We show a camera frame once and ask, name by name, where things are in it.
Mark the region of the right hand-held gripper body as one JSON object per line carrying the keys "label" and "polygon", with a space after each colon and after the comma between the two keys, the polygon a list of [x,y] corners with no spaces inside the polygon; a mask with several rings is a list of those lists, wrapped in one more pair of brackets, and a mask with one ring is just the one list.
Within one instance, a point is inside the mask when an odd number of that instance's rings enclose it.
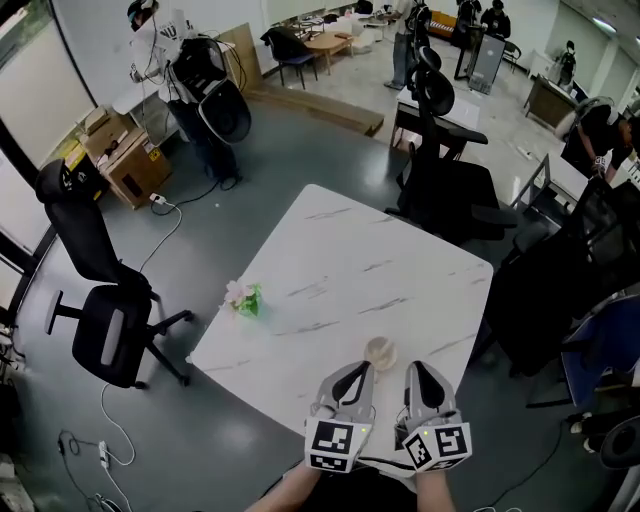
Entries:
{"label": "right hand-held gripper body", "polygon": [[458,409],[428,419],[405,419],[401,442],[416,472],[445,471],[473,453],[471,429]]}

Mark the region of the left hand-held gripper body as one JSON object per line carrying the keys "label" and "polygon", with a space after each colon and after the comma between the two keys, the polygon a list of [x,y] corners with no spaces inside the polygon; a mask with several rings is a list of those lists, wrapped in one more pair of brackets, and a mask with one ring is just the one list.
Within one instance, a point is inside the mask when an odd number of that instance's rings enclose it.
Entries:
{"label": "left hand-held gripper body", "polygon": [[305,419],[304,463],[330,473],[350,473],[373,430],[374,417],[356,418],[319,406]]}

